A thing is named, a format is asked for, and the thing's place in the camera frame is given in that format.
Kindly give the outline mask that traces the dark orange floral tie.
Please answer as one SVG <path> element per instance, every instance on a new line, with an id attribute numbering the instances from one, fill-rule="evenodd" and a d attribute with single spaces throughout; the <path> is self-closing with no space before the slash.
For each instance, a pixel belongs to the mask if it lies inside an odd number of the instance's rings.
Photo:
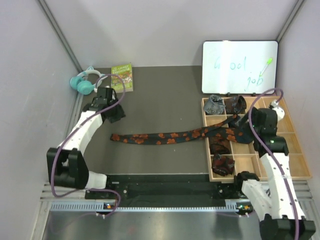
<path id="1" fill-rule="evenodd" d="M 110 136 L 110 140 L 132 145 L 172 145 L 217 137 L 219 140 L 239 144 L 250 144 L 254 141 L 254 137 L 247 123 L 242 126 L 233 125 L 232 127 L 226 127 L 226 125 L 234 124 L 239 119 L 240 117 L 235 114 L 213 125 L 180 132 L 141 134 L 113 133 Z"/>

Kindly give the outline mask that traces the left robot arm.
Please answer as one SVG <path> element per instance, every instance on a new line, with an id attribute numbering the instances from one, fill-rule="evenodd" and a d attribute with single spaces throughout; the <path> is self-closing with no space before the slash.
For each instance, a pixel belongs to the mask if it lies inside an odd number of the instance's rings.
<path id="1" fill-rule="evenodd" d="M 90 171 L 84 153 L 95 132 L 108 120 L 110 123 L 125 117 L 118 98 L 111 87 L 99 87 L 96 96 L 82 109 L 79 120 L 71 133 L 57 147 L 46 153 L 49 182 L 52 188 L 96 189 L 102 198 L 109 198 L 114 191 L 107 176 Z"/>

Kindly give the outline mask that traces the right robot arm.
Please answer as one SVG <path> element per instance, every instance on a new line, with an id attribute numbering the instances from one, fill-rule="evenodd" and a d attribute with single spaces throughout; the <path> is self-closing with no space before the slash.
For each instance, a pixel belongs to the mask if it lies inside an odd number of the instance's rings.
<path id="1" fill-rule="evenodd" d="M 251 108 L 248 111 L 253 147 L 267 174 L 270 194 L 258 178 L 247 171 L 237 175 L 233 192 L 247 197 L 259 218 L 263 240 L 309 240 L 316 233 L 314 221 L 306 219 L 296 196 L 290 172 L 286 139 L 277 135 L 278 121 L 284 118 L 281 107 Z"/>

